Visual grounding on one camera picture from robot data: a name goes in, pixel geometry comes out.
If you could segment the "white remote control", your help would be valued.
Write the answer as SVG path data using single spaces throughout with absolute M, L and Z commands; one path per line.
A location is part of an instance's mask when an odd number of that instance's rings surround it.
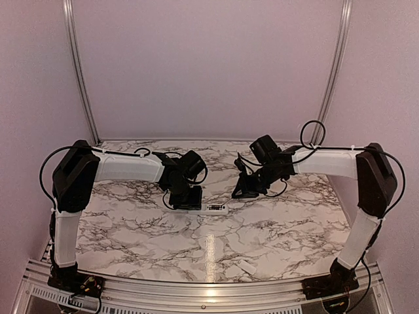
M 200 209 L 188 210 L 188 214 L 201 216 L 220 216 L 228 214 L 228 207 L 223 204 L 203 203 Z

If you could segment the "white battery cover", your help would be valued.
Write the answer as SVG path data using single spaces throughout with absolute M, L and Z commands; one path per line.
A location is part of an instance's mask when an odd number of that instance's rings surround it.
M 243 271 L 245 271 L 246 273 L 249 273 L 251 275 L 253 275 L 257 271 L 257 268 L 255 266 L 251 265 L 245 260 L 239 261 L 239 263 L 237 263 L 237 266 L 241 268 Z

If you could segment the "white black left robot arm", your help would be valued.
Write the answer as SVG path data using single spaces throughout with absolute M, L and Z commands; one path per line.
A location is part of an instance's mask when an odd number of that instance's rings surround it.
M 90 203 L 93 185 L 100 181 L 141 181 L 156 183 L 169 193 L 166 207 L 172 210 L 199 211 L 202 187 L 199 174 L 207 175 L 204 160 L 190 150 L 179 157 L 164 152 L 118 152 L 91 147 L 85 140 L 57 149 L 66 154 L 52 174 L 52 264 L 56 278 L 69 291 L 82 286 L 77 270 L 76 242 L 82 211 Z

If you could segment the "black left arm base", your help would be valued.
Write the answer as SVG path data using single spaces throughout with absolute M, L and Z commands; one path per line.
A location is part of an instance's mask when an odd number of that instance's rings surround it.
M 80 273 L 77 264 L 60 268 L 53 264 L 50 268 L 48 285 L 70 292 L 74 295 L 101 297 L 104 285 L 104 278 L 97 275 Z

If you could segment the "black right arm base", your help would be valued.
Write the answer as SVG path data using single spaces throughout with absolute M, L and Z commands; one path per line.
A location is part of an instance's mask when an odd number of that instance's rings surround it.
M 302 280 L 302 290 L 307 300 L 342 294 L 359 288 L 354 268 L 345 268 L 335 259 L 329 271 L 328 275 Z

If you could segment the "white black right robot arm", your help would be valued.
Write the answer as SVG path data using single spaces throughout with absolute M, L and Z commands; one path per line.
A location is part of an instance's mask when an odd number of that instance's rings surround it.
M 324 287 L 338 293 L 350 282 L 350 274 L 378 237 L 386 215 L 395 207 L 393 196 L 397 178 L 390 165 L 396 158 L 378 143 L 366 147 L 291 146 L 282 150 L 269 135 L 250 144 L 258 169 L 248 172 L 250 161 L 235 160 L 240 170 L 232 198 L 256 198 L 267 195 L 271 184 L 286 182 L 294 175 L 320 174 L 346 177 L 357 182 L 357 214 L 344 248 L 332 263 Z

